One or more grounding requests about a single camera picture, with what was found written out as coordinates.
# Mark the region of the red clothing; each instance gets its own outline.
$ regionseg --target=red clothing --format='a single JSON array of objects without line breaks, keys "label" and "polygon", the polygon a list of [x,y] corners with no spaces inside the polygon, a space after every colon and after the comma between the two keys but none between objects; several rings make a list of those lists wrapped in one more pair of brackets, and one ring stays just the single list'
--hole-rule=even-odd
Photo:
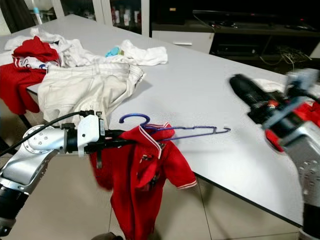
[{"label": "red clothing", "polygon": [[137,143],[104,149],[101,169],[96,168],[97,155],[91,155],[98,184],[107,190],[113,189],[111,205],[127,239],[146,240],[153,232],[167,178],[179,189],[197,184],[194,173],[174,143],[155,141],[173,135],[172,129],[149,135],[137,126],[120,136]]},{"label": "red clothing", "polygon": [[[307,103],[300,105],[293,111],[304,121],[312,121],[318,127],[320,127],[320,104],[314,102],[312,106]],[[272,145],[279,151],[283,152],[284,150],[278,144],[279,138],[269,129],[265,131],[266,138],[272,143]]]},{"label": "red clothing", "polygon": [[[48,43],[41,42],[37,36],[24,41],[12,56],[35,57],[44,63],[59,59],[57,51],[50,48]],[[16,67],[14,63],[0,66],[0,98],[15,114],[25,114],[26,110],[38,113],[39,106],[27,92],[27,87],[41,83],[45,75],[44,69]]]}]

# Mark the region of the white cloth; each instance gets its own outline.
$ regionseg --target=white cloth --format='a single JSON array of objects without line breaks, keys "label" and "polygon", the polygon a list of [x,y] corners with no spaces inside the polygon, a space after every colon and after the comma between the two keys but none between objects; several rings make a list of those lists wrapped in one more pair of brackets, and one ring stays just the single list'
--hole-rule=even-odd
[{"label": "white cloth", "polygon": [[38,28],[31,28],[29,36],[17,36],[7,41],[4,50],[11,51],[22,45],[25,40],[38,36],[42,42],[49,43],[60,57],[61,67],[73,68],[90,66],[93,64],[123,63],[134,65],[154,66],[168,61],[167,50],[164,47],[139,49],[129,41],[122,42],[124,55],[100,56],[82,47],[79,39],[67,40],[59,34],[51,34]]},{"label": "white cloth", "polygon": [[[253,79],[253,81],[256,84],[258,84],[265,92],[279,91],[279,92],[283,93],[285,90],[285,85],[281,84],[279,82],[270,81],[270,80],[263,79],[263,78],[256,78],[256,79]],[[308,91],[311,94],[320,98],[320,86],[318,84],[315,84]]]},{"label": "white cloth", "polygon": [[49,66],[59,66],[58,61],[42,62],[33,56],[14,56],[13,63],[17,68],[31,68],[31,69],[48,69]]},{"label": "white cloth", "polygon": [[[38,102],[43,118],[52,121],[81,110],[102,112],[105,127],[107,116],[131,96],[145,73],[131,64],[105,63],[92,66],[61,68],[49,66],[38,89]],[[80,122],[73,116],[61,123]]]},{"label": "white cloth", "polygon": [[119,47],[124,51],[124,57],[135,60],[137,65],[154,66],[168,62],[168,54],[164,46],[144,50],[137,48],[129,40],[124,40]]}]

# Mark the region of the sleeve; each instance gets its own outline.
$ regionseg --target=sleeve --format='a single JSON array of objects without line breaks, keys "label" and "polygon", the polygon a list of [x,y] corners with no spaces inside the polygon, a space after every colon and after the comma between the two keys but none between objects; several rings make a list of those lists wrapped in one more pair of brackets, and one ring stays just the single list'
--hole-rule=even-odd
[{"label": "sleeve", "polygon": [[178,189],[187,189],[197,185],[196,176],[179,149],[169,142],[164,150],[166,156],[163,168],[166,178]]}]

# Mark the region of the drawer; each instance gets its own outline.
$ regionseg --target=drawer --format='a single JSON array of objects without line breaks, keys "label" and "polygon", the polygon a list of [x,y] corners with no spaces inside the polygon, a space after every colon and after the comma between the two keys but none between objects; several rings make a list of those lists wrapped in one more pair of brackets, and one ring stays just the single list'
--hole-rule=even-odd
[{"label": "drawer", "polygon": [[208,54],[214,33],[189,31],[152,31],[152,38]]}]

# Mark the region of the purple hanger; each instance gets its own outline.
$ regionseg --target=purple hanger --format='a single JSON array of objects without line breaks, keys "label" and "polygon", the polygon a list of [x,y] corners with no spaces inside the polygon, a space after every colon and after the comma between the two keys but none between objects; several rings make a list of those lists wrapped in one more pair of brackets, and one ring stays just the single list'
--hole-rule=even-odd
[{"label": "purple hanger", "polygon": [[164,130],[172,130],[172,129],[183,129],[183,130],[194,130],[194,129],[212,129],[212,132],[208,133],[201,133],[201,134],[195,134],[195,135],[187,135],[187,136],[180,136],[180,137],[172,137],[172,138],[165,138],[161,139],[158,141],[171,141],[171,140],[177,140],[177,139],[187,139],[187,138],[195,138],[195,137],[200,137],[200,136],[206,136],[206,135],[213,135],[213,134],[224,134],[227,132],[231,131],[231,128],[224,127],[223,131],[217,131],[216,126],[192,126],[192,127],[185,127],[185,126],[173,126],[173,127],[161,127],[161,128],[156,128],[154,126],[146,126],[150,122],[150,117],[148,117],[145,114],[141,113],[130,113],[122,116],[119,120],[119,123],[123,124],[125,122],[126,118],[129,117],[143,117],[145,118],[145,122],[141,123],[140,126],[143,127],[144,129],[149,129],[149,130],[154,130],[153,132],[150,133],[150,135],[155,134],[156,132],[159,131],[164,131]]}]

